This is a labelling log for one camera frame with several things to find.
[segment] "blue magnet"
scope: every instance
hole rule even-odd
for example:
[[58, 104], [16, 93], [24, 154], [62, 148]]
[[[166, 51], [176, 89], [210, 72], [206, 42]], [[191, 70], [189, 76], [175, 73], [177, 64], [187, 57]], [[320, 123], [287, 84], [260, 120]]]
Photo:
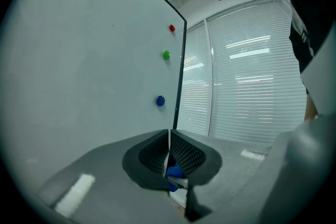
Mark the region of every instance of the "blue magnet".
[[163, 97], [162, 95], [160, 95], [160, 96], [157, 97], [157, 99], [156, 99], [156, 104], [157, 104], [158, 106], [163, 106], [163, 105], [164, 105], [164, 102], [165, 102], [165, 100], [164, 100], [164, 97]]

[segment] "whiteboard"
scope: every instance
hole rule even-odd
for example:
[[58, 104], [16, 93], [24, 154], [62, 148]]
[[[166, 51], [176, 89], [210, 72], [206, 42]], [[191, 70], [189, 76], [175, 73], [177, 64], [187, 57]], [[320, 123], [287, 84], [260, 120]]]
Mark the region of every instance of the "whiteboard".
[[23, 183], [36, 191], [97, 146], [171, 129], [185, 27], [165, 0], [14, 0], [0, 39], [2, 140]]

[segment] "green magnet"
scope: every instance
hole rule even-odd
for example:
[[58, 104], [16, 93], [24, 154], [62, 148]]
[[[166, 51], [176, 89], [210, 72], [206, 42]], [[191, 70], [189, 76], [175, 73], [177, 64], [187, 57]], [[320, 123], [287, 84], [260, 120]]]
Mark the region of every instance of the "green magnet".
[[162, 53], [162, 56], [163, 56], [163, 59], [165, 59], [165, 60], [169, 60], [169, 59], [170, 59], [170, 53], [169, 53], [169, 51], [165, 50], [165, 51]]

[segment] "window blind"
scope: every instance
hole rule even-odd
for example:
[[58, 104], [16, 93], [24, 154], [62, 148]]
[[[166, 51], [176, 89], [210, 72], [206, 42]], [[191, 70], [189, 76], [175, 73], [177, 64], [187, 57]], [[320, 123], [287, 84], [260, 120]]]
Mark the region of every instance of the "window blind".
[[254, 2], [208, 20], [210, 136], [272, 143], [303, 121], [306, 90], [289, 40], [291, 9], [283, 1]]
[[208, 135], [209, 49], [204, 23], [188, 29], [177, 129]]

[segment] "red magnet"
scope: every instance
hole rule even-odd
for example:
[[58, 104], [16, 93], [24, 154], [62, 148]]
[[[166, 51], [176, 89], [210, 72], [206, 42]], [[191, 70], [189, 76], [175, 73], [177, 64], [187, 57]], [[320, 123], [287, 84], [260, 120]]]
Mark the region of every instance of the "red magnet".
[[174, 27], [173, 25], [169, 25], [169, 30], [170, 30], [171, 32], [175, 32], [175, 27]]

